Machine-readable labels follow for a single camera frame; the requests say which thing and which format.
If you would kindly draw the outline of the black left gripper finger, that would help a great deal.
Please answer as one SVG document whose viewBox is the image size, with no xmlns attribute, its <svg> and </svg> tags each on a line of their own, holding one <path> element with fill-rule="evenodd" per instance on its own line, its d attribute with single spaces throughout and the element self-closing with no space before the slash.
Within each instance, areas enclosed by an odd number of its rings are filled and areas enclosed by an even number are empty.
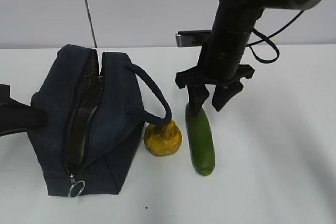
<svg viewBox="0 0 336 224">
<path fill-rule="evenodd" d="M 10 97 L 10 86 L 1 84 L 1 136 L 44 127 L 48 114 Z"/>
</svg>

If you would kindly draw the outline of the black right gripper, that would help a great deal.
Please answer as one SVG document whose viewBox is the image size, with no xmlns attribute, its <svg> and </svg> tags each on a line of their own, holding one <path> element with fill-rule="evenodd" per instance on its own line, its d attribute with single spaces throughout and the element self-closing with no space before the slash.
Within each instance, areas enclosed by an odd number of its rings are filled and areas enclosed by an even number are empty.
<svg viewBox="0 0 336 224">
<path fill-rule="evenodd" d="M 254 72 L 255 70 L 250 65 L 239 65 L 234 76 L 229 80 L 223 81 L 206 76 L 200 67 L 195 66 L 178 72 L 175 77 L 175 83 L 180 89 L 187 86 L 190 113 L 193 116 L 197 116 L 209 97 L 209 91 L 205 84 L 216 85 L 212 105 L 216 111 L 220 111 L 231 98 L 243 90 L 244 86 L 240 79 L 251 79 Z"/>
</svg>

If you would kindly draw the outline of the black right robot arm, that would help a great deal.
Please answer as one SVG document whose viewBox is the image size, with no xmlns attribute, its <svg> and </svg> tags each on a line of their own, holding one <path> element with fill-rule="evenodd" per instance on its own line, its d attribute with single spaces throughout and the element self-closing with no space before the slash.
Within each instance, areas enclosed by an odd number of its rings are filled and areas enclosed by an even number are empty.
<svg viewBox="0 0 336 224">
<path fill-rule="evenodd" d="M 211 30 L 179 31 L 179 47 L 201 48 L 197 65 L 177 73 L 176 84 L 187 88 L 189 110 L 197 115 L 209 96 L 207 85 L 215 86 L 212 105 L 220 111 L 236 94 L 242 91 L 242 78 L 250 79 L 254 69 L 241 64 L 241 58 L 255 23 L 264 9 L 293 9 L 305 11 L 322 0 L 219 0 Z"/>
</svg>

